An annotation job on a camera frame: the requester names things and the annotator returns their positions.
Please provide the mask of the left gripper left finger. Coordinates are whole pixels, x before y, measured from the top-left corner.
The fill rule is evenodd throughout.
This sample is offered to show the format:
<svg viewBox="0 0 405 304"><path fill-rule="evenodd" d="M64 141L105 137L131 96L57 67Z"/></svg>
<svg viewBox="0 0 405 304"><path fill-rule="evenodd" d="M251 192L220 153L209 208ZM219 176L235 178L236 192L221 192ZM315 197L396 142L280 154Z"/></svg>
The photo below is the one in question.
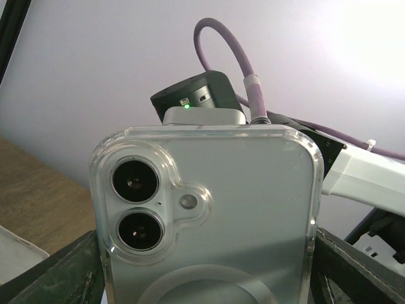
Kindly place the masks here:
<svg viewBox="0 0 405 304"><path fill-rule="evenodd" d="M100 303L104 276L95 231L9 282L10 303Z"/></svg>

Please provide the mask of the beige phone case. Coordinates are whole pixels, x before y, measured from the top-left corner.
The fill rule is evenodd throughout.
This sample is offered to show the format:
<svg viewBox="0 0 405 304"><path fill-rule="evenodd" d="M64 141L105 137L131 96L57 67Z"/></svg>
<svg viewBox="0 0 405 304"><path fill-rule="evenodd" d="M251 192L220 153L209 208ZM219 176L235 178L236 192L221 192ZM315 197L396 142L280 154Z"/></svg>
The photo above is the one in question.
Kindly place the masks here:
<svg viewBox="0 0 405 304"><path fill-rule="evenodd" d="M1 226L1 284L18 277L49 257L49 253Z"/></svg>

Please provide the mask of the phone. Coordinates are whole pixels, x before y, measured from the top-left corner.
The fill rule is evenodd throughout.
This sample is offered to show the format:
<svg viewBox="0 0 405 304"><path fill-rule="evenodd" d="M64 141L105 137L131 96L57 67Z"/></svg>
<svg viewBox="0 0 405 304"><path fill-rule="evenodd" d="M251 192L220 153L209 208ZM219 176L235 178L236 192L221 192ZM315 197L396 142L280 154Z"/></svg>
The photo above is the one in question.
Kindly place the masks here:
<svg viewBox="0 0 405 304"><path fill-rule="evenodd" d="M133 127L90 161L108 303L306 303L323 159L275 125Z"/></svg>

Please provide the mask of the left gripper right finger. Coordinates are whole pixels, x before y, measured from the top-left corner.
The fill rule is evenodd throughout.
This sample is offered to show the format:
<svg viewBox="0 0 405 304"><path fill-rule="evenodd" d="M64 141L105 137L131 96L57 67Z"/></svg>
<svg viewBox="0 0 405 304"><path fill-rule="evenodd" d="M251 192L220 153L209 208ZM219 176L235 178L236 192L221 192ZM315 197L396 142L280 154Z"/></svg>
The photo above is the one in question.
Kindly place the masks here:
<svg viewBox="0 0 405 304"><path fill-rule="evenodd" d="M404 303L404 277L319 228L311 294L313 303Z"/></svg>

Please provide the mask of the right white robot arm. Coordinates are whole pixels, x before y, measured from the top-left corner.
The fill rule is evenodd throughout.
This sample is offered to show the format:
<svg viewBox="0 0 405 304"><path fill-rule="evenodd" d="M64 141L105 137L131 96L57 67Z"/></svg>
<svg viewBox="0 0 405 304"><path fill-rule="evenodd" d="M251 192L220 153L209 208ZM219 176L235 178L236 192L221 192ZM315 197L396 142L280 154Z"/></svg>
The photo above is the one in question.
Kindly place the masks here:
<svg viewBox="0 0 405 304"><path fill-rule="evenodd" d="M371 142L357 144L321 127L265 111L258 77L244 77L247 99L236 95L228 77L209 70L171 85L150 100L162 124L220 124L241 121L242 107L254 124L286 125L309 136L320 148L325 177L322 193L374 209L345 241L386 267L404 272L404 164Z"/></svg>

